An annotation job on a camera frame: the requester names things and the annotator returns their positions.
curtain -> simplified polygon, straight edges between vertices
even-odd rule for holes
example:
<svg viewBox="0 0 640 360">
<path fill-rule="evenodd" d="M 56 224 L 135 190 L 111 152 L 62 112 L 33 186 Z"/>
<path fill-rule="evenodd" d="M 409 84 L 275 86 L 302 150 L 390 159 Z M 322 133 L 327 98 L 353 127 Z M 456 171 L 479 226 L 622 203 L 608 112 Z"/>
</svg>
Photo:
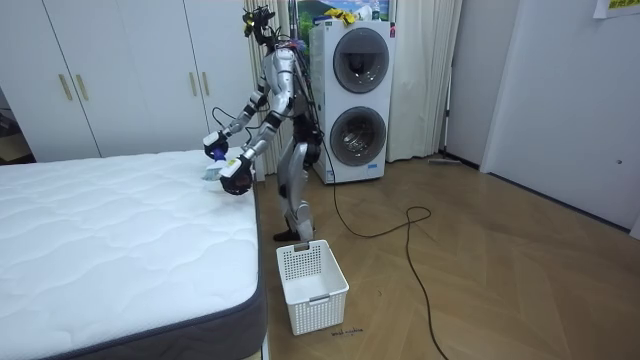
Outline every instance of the curtain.
<svg viewBox="0 0 640 360">
<path fill-rule="evenodd" d="M 289 8 L 287 0 L 244 0 L 245 9 L 251 11 L 258 6 L 269 5 L 271 11 L 276 12 L 276 16 L 271 19 L 271 26 L 274 29 L 278 27 L 282 28 L 282 33 L 289 34 Z M 255 42 L 253 37 L 249 41 L 249 48 L 251 52 L 251 68 L 253 71 L 254 83 L 258 83 L 258 79 L 262 74 L 262 59 L 266 55 L 266 48 L 259 46 Z M 259 122 L 264 121 L 266 113 L 259 112 L 256 114 L 259 118 Z M 280 153 L 287 145 L 287 141 L 293 136 L 293 124 L 291 121 L 284 121 L 280 126 L 280 130 L 273 139 L 273 142 L 269 145 L 269 148 L 261 156 L 263 164 L 256 164 L 256 167 L 264 166 L 264 172 L 266 175 L 275 174 L 278 168 L 278 159 Z"/>
<path fill-rule="evenodd" d="M 438 149 L 462 0 L 395 0 L 397 41 L 387 160 Z"/>
</svg>

wardrobe door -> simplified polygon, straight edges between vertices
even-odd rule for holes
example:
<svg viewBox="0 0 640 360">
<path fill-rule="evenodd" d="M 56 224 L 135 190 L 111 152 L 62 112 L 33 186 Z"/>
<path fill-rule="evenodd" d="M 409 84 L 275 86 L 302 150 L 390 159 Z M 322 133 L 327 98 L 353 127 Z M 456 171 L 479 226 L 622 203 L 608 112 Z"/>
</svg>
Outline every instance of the wardrobe door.
<svg viewBox="0 0 640 360">
<path fill-rule="evenodd" d="M 249 41 L 254 40 L 244 37 L 243 4 L 238 0 L 184 0 L 211 131 L 220 128 L 211 116 L 214 107 L 236 116 L 255 88 L 249 54 Z M 231 122 L 221 112 L 216 116 L 225 125 Z M 256 116 L 251 125 L 257 123 Z M 240 146 L 247 139 L 243 131 L 229 143 Z"/>
<path fill-rule="evenodd" d="M 149 116 L 117 2 L 44 4 L 102 156 L 154 152 L 163 139 Z"/>
<path fill-rule="evenodd" d="M 209 134 L 182 0 L 118 0 L 155 151 L 202 149 Z"/>
<path fill-rule="evenodd" d="M 40 0 L 0 2 L 0 86 L 39 162 L 99 157 Z"/>
</svg>

washing machine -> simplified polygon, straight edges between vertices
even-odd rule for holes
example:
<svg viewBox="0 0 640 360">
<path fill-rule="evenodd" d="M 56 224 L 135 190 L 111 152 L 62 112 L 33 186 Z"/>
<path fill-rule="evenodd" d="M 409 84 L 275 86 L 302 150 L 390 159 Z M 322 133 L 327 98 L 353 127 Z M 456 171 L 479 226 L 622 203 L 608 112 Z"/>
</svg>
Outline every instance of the washing machine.
<svg viewBox="0 0 640 360">
<path fill-rule="evenodd" d="M 389 22 L 326 20 L 309 37 L 311 86 L 327 146 L 316 172 L 325 184 L 382 177 L 395 30 Z"/>
</svg>

bed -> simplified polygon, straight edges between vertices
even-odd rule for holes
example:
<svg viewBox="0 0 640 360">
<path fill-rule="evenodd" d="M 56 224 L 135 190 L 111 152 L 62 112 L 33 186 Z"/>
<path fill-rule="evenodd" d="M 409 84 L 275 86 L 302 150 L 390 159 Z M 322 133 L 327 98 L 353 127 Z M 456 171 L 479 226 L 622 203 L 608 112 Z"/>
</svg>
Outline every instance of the bed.
<svg viewBox="0 0 640 360">
<path fill-rule="evenodd" d="M 0 359 L 258 352 L 255 194 L 210 191 L 208 164 L 192 151 L 0 167 Z"/>
</svg>

humanoid robot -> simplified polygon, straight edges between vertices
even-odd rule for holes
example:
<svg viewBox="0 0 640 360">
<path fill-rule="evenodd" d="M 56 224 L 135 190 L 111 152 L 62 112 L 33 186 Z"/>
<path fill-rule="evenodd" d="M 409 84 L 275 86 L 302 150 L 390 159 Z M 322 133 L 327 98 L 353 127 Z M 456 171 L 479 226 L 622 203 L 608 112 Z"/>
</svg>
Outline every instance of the humanoid robot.
<svg viewBox="0 0 640 360">
<path fill-rule="evenodd" d="M 288 230 L 276 234 L 276 241 L 313 240 L 313 223 L 309 204 L 302 199 L 307 170 L 320 158 L 323 134 L 319 130 L 308 70 L 297 44 L 278 35 L 269 26 L 275 16 L 268 7 L 245 11 L 245 36 L 254 34 L 259 45 L 267 47 L 262 60 L 262 76 L 258 87 L 238 117 L 226 128 L 204 138 L 204 150 L 213 158 L 214 152 L 227 152 L 227 139 L 242 129 L 265 105 L 268 114 L 257 134 L 242 148 L 243 154 L 220 170 L 220 182 L 233 195 L 246 193 L 252 184 L 251 165 L 268 148 L 283 121 L 293 120 L 293 137 L 278 163 L 278 195 Z M 273 100 L 269 103 L 271 91 Z"/>
</svg>

